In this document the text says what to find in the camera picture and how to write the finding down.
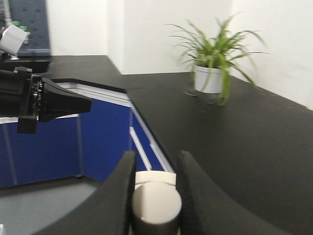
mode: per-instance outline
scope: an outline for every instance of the blue cabinet panel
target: blue cabinet panel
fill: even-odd
[[[76,117],[39,122],[36,134],[18,134],[17,123],[6,125],[18,184],[81,174]]]
[[[136,134],[140,140],[140,143],[141,143],[141,145],[142,145],[142,147],[143,147],[143,149],[144,149],[144,151],[145,151],[145,153],[149,159],[149,162],[152,166],[152,170],[164,170],[163,167],[161,166],[160,162],[158,161],[154,151],[150,147],[150,141],[149,141],[146,133],[142,129],[138,119],[136,118],[136,116],[134,114],[133,114],[132,127],[136,131]]]
[[[14,185],[3,126],[0,126],[0,188]]]
[[[129,149],[130,108],[94,99],[91,112],[81,114],[83,174],[104,181]]]

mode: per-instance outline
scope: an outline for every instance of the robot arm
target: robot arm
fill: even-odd
[[[18,133],[36,133],[37,120],[89,112],[91,99],[18,67],[0,70],[0,117],[18,117]]]

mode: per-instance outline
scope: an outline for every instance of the white wall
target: white wall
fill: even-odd
[[[232,31],[261,30],[268,45],[255,40],[247,43],[252,51],[272,55],[255,55],[255,71],[248,61],[240,64],[257,84],[276,94],[313,109],[313,1],[312,0],[233,0]]]
[[[178,40],[169,35],[176,29],[166,24],[186,26],[184,19],[190,19],[206,32],[216,34],[214,17],[228,17],[231,3],[232,0],[123,0],[123,63],[114,60],[111,48],[108,56],[121,65],[118,68],[123,74],[188,71],[177,65],[182,48],[174,47]]]
[[[106,0],[47,0],[52,55],[107,54]]]
[[[121,71],[124,67],[124,0],[108,0],[108,56]]]

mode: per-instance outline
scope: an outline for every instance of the gray floor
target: gray floor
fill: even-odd
[[[99,184],[73,177],[0,188],[0,224],[6,235],[30,235],[78,206]]]

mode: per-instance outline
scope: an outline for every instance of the white flower pot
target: white flower pot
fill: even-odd
[[[209,94],[218,94],[222,92],[223,81],[220,76],[220,69],[209,69],[196,66],[195,69],[195,89],[197,91]]]

